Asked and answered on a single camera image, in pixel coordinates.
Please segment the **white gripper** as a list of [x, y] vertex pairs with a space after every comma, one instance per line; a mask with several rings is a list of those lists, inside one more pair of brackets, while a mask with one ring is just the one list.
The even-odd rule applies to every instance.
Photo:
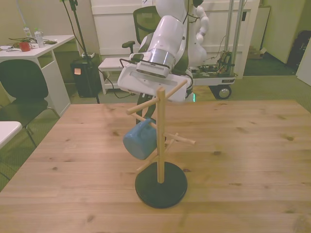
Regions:
[[[135, 65], [126, 65], [118, 78], [118, 86], [123, 91], [140, 93], [137, 101], [137, 105], [140, 105], [154, 99], [160, 87], [164, 87], [168, 93], [184, 80], [187, 83], [168, 98], [169, 101], [183, 102], [186, 99], [187, 88], [191, 84], [191, 79], [186, 76], [169, 74], [166, 78], [160, 78], [138, 72]], [[150, 105], [145, 113], [145, 118], [151, 118], [155, 110], [156, 104]]]

